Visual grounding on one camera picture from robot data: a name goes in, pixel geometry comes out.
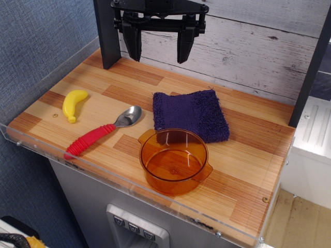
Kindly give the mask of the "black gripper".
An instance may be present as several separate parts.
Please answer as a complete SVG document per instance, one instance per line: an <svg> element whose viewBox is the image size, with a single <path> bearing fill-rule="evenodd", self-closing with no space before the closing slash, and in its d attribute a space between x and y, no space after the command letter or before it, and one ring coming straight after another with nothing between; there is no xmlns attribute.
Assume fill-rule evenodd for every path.
<svg viewBox="0 0 331 248"><path fill-rule="evenodd" d="M177 38L177 62L188 60L194 39L205 33L209 8L192 1L113 1L114 27L123 33L129 56L140 61L141 31L174 32Z"/></svg>

